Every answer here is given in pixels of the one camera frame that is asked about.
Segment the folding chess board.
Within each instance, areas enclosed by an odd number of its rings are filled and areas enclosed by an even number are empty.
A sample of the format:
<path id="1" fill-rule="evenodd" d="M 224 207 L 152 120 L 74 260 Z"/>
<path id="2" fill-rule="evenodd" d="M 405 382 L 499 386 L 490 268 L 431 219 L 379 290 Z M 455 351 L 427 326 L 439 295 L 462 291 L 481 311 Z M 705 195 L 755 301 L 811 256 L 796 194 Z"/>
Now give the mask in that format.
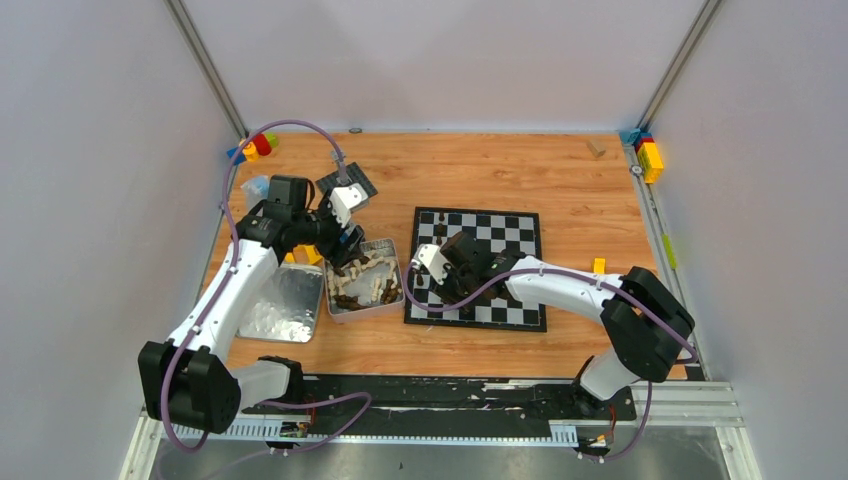
<path id="1" fill-rule="evenodd" d="M 406 324 L 547 331 L 545 308 L 514 300 L 501 284 L 488 288 L 458 310 L 441 310 L 465 299 L 521 257 L 542 257 L 537 213 L 418 206 L 411 250 L 415 252 L 423 244 L 445 247 L 449 264 L 442 283 L 433 280 L 424 269 L 409 275 L 408 286 L 415 300 L 430 309 L 407 304 Z"/>

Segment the silver tin lid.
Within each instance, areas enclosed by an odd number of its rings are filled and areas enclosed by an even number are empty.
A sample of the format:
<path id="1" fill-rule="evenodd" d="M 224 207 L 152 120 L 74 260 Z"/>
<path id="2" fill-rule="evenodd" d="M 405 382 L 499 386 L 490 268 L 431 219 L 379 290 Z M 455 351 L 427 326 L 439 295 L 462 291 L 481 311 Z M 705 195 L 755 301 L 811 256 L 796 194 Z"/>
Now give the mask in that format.
<path id="1" fill-rule="evenodd" d="M 324 294 L 324 271 L 284 263 L 263 283 L 237 330 L 242 338 L 305 344 L 314 336 Z"/>

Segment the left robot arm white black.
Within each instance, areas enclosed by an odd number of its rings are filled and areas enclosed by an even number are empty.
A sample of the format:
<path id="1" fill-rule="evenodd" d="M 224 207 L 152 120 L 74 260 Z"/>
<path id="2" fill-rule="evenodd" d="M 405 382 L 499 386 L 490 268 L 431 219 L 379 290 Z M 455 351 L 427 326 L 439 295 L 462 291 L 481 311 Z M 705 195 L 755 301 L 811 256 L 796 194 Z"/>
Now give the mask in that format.
<path id="1" fill-rule="evenodd" d="M 188 317 L 166 341 L 142 347 L 138 365 L 152 418 L 220 434 L 238 413 L 264 401 L 283 413 L 304 405 L 300 363 L 262 356 L 229 370 L 226 360 L 257 292 L 295 247 L 314 246 L 337 269 L 361 256 L 364 231 L 352 217 L 368 204 L 366 189 L 360 183 L 337 186 L 311 209 L 314 192 L 304 177 L 272 176 L 266 198 L 235 223 L 236 237 Z"/>

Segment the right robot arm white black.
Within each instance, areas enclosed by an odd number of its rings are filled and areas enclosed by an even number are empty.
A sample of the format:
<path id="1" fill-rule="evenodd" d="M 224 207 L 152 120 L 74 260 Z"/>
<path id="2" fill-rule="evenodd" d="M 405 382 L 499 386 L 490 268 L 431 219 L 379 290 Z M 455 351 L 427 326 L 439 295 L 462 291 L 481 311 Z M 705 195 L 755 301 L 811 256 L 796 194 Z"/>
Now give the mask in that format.
<path id="1" fill-rule="evenodd" d="M 571 403 L 584 417 L 596 417 L 622 389 L 638 381 L 662 383 L 688 354 L 695 321 L 650 270 L 599 274 L 556 266 L 520 250 L 494 252 L 466 232 L 446 242 L 423 244 L 413 256 L 431 278 L 431 290 L 450 309 L 476 306 L 482 299 L 550 306 L 601 325 L 609 349 L 579 370 Z"/>

